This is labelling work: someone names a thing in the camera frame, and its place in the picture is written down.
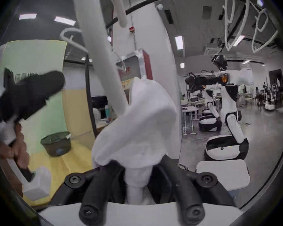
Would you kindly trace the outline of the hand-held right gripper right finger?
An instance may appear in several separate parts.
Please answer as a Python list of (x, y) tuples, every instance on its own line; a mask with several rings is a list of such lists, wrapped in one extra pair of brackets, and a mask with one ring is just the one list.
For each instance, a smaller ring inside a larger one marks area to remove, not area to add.
[(204, 203), (236, 208), (215, 174), (183, 170), (169, 156), (163, 156), (153, 167), (147, 189), (155, 204), (177, 202), (185, 225), (198, 225), (204, 220)]

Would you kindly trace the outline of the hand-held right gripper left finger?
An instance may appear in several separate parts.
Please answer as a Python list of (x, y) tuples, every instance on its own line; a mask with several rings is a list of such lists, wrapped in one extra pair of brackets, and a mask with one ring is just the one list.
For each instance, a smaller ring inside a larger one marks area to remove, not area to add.
[(79, 219), (85, 225), (103, 222), (107, 202), (123, 204), (126, 186), (125, 169), (116, 161), (110, 161), (84, 173), (71, 173), (53, 195), (49, 205), (62, 206), (81, 203)]

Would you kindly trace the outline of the person's left hand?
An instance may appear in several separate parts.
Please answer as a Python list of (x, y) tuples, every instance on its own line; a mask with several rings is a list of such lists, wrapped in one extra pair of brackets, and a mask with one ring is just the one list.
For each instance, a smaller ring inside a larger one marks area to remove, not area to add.
[(19, 168), (28, 169), (30, 156), (27, 153), (24, 135), (21, 132), (22, 126), (16, 123), (15, 127), (16, 140), (12, 147), (0, 142), (0, 166), (3, 171), (10, 171), (11, 168), (6, 159), (14, 159)]

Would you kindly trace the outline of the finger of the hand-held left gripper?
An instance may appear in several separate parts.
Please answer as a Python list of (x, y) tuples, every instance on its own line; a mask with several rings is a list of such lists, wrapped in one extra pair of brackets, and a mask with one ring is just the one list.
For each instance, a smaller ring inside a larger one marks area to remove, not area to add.
[(17, 83), (10, 70), (4, 71), (4, 92), (0, 96), (0, 121), (12, 118), (18, 122), (27, 120), (46, 106), (46, 101), (64, 87), (64, 74), (53, 70), (45, 74), (33, 74)]

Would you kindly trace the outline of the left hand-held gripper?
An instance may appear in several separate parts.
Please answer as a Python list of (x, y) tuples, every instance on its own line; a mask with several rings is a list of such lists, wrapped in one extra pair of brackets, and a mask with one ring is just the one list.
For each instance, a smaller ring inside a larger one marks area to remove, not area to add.
[[(33, 102), (26, 100), (30, 81), (17, 84), (14, 75), (8, 68), (4, 69), (0, 85), (0, 142), (12, 147), (17, 139), (14, 127), (20, 120), (28, 119), (46, 106), (46, 100)], [(41, 166), (31, 172), (28, 168), (20, 168), (17, 157), (6, 159), (11, 170), (22, 183), (23, 194), (31, 201), (49, 196), (51, 173)]]

